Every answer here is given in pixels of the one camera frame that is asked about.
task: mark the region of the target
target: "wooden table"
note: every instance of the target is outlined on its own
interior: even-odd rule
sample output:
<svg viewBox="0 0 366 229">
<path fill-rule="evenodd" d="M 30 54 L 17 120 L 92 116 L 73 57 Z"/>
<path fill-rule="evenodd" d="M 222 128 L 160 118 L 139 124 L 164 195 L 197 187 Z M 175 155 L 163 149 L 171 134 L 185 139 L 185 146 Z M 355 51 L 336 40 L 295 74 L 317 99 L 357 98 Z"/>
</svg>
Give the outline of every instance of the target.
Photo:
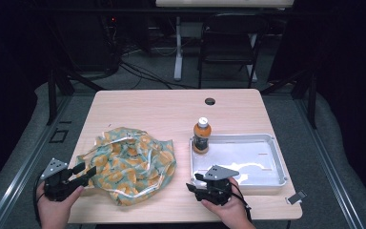
<svg viewBox="0 0 366 229">
<path fill-rule="evenodd" d="M 205 103 L 213 98 L 215 104 Z M 269 134 L 275 136 L 260 93 L 239 90 L 153 90 L 102 91 L 96 94 L 82 133 L 76 144 L 75 158 L 92 148 L 94 139 L 117 127 L 147 131 L 158 140 L 173 140 L 177 161 L 171 183 L 152 198 L 129 207 L 116 206 L 99 189 L 85 191 L 71 209 L 69 223 L 151 223 L 216 221 L 219 218 L 205 209 L 186 182 L 191 178 L 190 138 L 193 125 L 201 116 L 209 119 L 214 135 Z M 279 150 L 288 181 L 274 196 L 246 196 L 253 219 L 299 219 L 299 203 L 288 204 L 285 198 L 295 193 L 285 161 Z"/>
</svg>

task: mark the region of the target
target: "bottle cap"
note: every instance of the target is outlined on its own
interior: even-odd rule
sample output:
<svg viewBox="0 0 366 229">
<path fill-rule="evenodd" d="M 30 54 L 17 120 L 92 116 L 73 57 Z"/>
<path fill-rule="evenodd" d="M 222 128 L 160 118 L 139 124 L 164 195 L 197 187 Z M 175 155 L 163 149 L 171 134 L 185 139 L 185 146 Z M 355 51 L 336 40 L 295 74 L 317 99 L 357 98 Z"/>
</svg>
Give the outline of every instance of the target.
<svg viewBox="0 0 366 229">
<path fill-rule="evenodd" d="M 207 117 L 200 117 L 198 119 L 198 127 L 206 128 L 208 126 L 208 119 Z"/>
</svg>

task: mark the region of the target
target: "equipment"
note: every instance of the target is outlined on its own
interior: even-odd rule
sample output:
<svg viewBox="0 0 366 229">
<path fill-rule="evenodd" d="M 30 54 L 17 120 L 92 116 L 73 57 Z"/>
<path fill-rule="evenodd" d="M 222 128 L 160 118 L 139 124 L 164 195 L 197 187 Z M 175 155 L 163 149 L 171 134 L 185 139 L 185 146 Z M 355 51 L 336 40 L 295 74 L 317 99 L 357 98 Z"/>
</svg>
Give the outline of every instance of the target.
<svg viewBox="0 0 366 229">
<path fill-rule="evenodd" d="M 85 175 L 69 181 L 72 174 L 76 175 L 85 169 L 85 163 L 80 163 L 73 169 L 66 169 L 67 163 L 53 158 L 41 175 L 44 179 L 44 194 L 49 200 L 62 201 L 79 186 L 87 186 L 91 177 L 96 174 L 96 167 L 91 168 Z"/>
<path fill-rule="evenodd" d="M 190 192 L 195 193 L 197 201 L 206 199 L 215 205 L 223 206 L 226 204 L 231 196 L 239 198 L 239 200 L 245 206 L 248 220 L 252 222 L 251 207 L 243 198 L 239 188 L 230 183 L 228 177 L 239 175 L 237 171 L 226 169 L 221 166 L 214 165 L 205 175 L 195 174 L 195 178 L 206 182 L 206 189 L 197 188 L 192 184 L 186 183 Z M 239 195 L 232 191 L 232 186 L 236 188 Z"/>
</svg>

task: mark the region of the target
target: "human hand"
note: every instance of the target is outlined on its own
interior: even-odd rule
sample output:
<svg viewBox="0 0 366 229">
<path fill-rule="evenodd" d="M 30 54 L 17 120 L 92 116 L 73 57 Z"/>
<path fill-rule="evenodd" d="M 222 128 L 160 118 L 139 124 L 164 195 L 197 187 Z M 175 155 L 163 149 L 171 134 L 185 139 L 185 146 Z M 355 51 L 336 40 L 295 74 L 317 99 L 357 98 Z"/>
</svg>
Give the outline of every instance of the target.
<svg viewBox="0 0 366 229">
<path fill-rule="evenodd" d="M 43 229 L 59 229 L 65 228 L 71 214 L 71 207 L 76 200 L 81 196 L 84 187 L 79 186 L 69 197 L 62 202 L 50 201 L 44 195 L 44 182 L 37 188 L 38 199 L 37 207 Z"/>
<path fill-rule="evenodd" d="M 236 180 L 232 177 L 229 178 L 230 183 L 238 186 Z M 239 191 L 233 186 L 233 193 L 240 195 Z M 248 221 L 246 216 L 245 207 L 237 197 L 232 196 L 231 199 L 224 204 L 214 205 L 213 203 L 207 201 L 206 199 L 201 200 L 201 203 L 211 212 L 215 213 L 222 222 L 231 229 L 255 229 L 255 227 Z"/>
</svg>

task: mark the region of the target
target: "tray rim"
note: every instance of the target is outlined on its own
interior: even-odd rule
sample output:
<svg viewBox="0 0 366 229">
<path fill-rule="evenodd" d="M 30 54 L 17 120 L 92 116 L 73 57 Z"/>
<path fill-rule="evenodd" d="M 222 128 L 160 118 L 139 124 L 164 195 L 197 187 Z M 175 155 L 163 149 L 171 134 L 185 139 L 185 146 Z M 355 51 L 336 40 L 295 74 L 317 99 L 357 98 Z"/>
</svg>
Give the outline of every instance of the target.
<svg viewBox="0 0 366 229">
<path fill-rule="evenodd" d="M 282 180 L 283 182 L 280 183 L 280 184 L 277 184 L 277 185 L 246 185 L 246 186 L 241 186 L 241 188 L 244 188 L 244 189 L 258 189 L 258 188 L 275 188 L 275 189 L 279 189 L 279 188 L 282 188 L 284 185 L 287 184 L 287 181 L 288 181 L 288 177 L 285 173 L 285 170 L 283 168 L 283 163 L 281 162 L 281 158 L 279 156 L 279 151 L 278 151 L 278 148 L 277 148 L 277 144 L 276 144 L 276 138 L 270 134 L 245 134 L 245 135 L 241 135 L 241 134 L 234 134 L 234 135 L 210 135 L 209 138 L 213 139 L 214 137 L 222 137 L 222 136 L 230 136 L 230 137 L 235 137 L 235 136 L 243 136 L 243 137 L 246 137 L 246 136 L 267 136 L 269 138 L 269 140 L 271 140 L 274 144 L 274 147 L 275 147 L 275 151 L 277 153 L 276 157 L 278 159 L 278 161 L 275 160 L 275 157 L 273 157 L 273 160 L 274 160 L 274 163 L 276 165 L 276 167 L 279 166 L 279 170 L 280 172 L 282 173 Z M 195 183 L 195 178 L 194 178 L 194 175 L 193 175 L 193 154 L 196 154 L 194 151 L 193 151 L 193 136 L 190 138 L 189 140 L 189 144 L 190 144 L 190 167 L 191 167 L 191 183 L 193 185 L 196 185 Z"/>
</svg>

